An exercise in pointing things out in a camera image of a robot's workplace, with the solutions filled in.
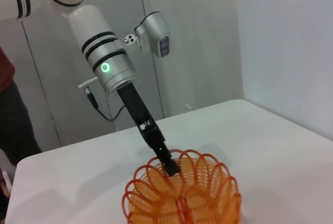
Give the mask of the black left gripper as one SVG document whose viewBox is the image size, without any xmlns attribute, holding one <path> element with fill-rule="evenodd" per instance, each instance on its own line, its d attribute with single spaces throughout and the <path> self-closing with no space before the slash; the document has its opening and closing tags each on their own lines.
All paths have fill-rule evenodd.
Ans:
<svg viewBox="0 0 333 224">
<path fill-rule="evenodd" d="M 138 127 L 144 141 L 154 150 L 168 176 L 172 177 L 179 173 L 180 169 L 176 161 L 172 159 L 172 155 L 164 143 L 165 138 L 161 130 L 151 116 L 134 84 L 132 82 L 128 83 L 117 89 L 117 93 Z"/>
</svg>

